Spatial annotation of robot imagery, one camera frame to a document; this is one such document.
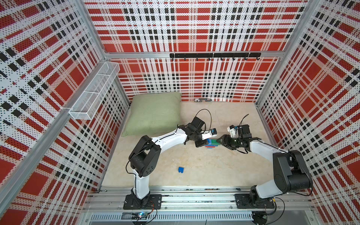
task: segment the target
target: small object on floor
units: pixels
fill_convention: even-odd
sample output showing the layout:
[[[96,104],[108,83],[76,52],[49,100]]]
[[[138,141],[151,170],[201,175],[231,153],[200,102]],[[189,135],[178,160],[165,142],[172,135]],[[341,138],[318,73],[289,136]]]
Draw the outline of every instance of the small object on floor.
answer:
[[[194,102],[212,102],[211,98],[195,98]]]
[[[206,148],[215,148],[216,146],[221,145],[216,141],[216,139],[207,139],[208,144],[204,145]]]

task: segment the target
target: red and white plaid pattern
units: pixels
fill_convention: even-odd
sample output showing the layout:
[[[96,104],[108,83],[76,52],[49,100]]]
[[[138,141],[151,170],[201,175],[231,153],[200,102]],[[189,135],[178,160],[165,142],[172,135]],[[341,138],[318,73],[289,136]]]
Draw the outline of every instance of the red and white plaid pattern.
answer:
[[[322,0],[261,105],[278,145],[304,155],[324,224],[359,224],[359,28],[359,1]]]
[[[0,183],[100,60],[73,0],[0,1]],[[115,87],[92,121],[70,120],[0,224],[76,224],[122,121]]]
[[[84,0],[106,52],[283,50],[307,0]]]
[[[254,102],[277,58],[113,59],[130,100],[134,95],[179,91],[182,101]]]

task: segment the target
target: ventilation grill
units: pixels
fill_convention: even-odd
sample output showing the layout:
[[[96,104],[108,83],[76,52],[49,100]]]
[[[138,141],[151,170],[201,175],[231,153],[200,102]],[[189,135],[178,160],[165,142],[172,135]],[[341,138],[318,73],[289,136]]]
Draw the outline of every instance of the ventilation grill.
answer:
[[[146,219],[149,221],[155,217],[156,213],[150,214]],[[239,212],[158,212],[153,221],[234,221],[234,220],[253,220],[251,211]],[[91,221],[131,221],[128,213],[94,213]]]

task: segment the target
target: beige floor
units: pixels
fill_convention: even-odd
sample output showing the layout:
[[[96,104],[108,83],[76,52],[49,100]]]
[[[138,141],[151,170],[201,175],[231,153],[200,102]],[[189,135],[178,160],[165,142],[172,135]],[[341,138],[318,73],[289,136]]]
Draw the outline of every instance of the beige floor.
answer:
[[[212,114],[212,128],[217,129],[218,137],[227,134],[226,128],[238,125],[249,113],[243,124],[250,125],[253,137],[259,137],[270,143],[260,117],[253,103],[181,103],[181,119],[183,124],[192,121],[202,108]],[[206,110],[198,117],[210,125],[210,116]],[[129,154],[139,141],[140,136],[120,137],[115,152],[105,174],[103,186],[133,186],[133,175],[127,174],[125,165]],[[178,167],[184,168],[179,173]],[[254,154],[241,154],[224,146],[213,149],[196,148],[193,141],[186,145],[176,145],[160,155],[156,169],[150,175],[150,186],[252,186],[264,183],[273,176],[273,167],[269,161]]]

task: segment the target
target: black cable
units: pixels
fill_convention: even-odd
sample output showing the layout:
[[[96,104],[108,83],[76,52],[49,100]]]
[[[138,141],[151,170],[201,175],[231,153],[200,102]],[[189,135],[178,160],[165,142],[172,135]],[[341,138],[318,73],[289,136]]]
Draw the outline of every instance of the black cable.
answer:
[[[209,130],[211,130],[211,123],[212,123],[211,112],[210,112],[209,110],[207,110],[207,109],[200,109],[200,110],[198,111],[198,113],[199,113],[200,111],[202,111],[202,110],[206,110],[206,111],[208,111],[209,114],[210,114],[210,127],[209,127]]]
[[[151,219],[149,222],[147,222],[146,224],[150,223],[151,221],[153,221],[153,220],[157,217],[157,209],[154,208],[153,206],[152,206],[152,208],[156,210],[156,214],[155,214],[154,218],[152,218],[152,219]]]
[[[268,144],[268,143],[265,143],[263,142],[263,144],[266,144],[266,145],[269,145],[271,147],[274,147],[276,148],[277,150],[281,151],[281,152],[284,152],[286,154],[288,154],[289,156],[293,157],[292,154],[290,154],[289,152],[286,152],[286,151],[283,151],[282,149],[280,149],[279,147],[276,147],[276,146],[273,146],[271,144]],[[310,176],[309,174],[307,174],[307,172],[304,170],[304,168],[299,164],[299,167],[302,168],[302,170],[305,172],[306,176],[307,176],[307,179],[309,180],[309,184],[311,184],[311,180],[310,180]],[[312,190],[314,189],[313,185],[311,184],[311,186],[309,187],[311,189],[310,193],[309,194],[301,194],[301,193],[298,193],[298,192],[291,192],[291,193],[296,193],[296,194],[299,194],[299,195],[302,195],[302,196],[310,196],[312,194]]]
[[[246,114],[244,117],[243,117],[243,119],[240,121],[240,123],[239,123],[239,126],[241,126],[241,123],[243,122],[243,120],[245,119],[245,117],[247,117],[249,114]]]
[[[265,224],[265,225],[272,224],[272,223],[274,223],[274,222],[278,221],[278,220],[282,217],[282,215],[284,214],[284,212],[285,212],[285,202],[284,202],[281,198],[278,198],[278,199],[280,199],[280,200],[284,203],[284,209],[283,209],[283,212],[281,213],[281,215],[279,216],[279,218],[277,218],[277,219],[276,219],[276,220],[274,220],[273,222],[267,223],[267,224]]]
[[[246,152],[242,152],[242,151],[239,151],[237,149],[235,149],[236,151],[240,152],[240,153],[243,153],[243,154],[248,154],[249,152],[245,149]]]
[[[153,210],[151,211],[151,213],[154,211],[154,210],[156,210],[156,215],[155,215],[155,217],[154,218],[152,218],[149,222],[147,222],[147,223],[145,223],[145,224],[148,224],[148,223],[150,223],[151,221],[153,221],[153,219],[155,219],[156,218],[156,216],[157,216],[157,209],[156,208],[154,208],[154,206],[148,206],[148,205],[142,205],[142,206],[147,206],[147,207],[151,207],[151,208],[153,208]]]

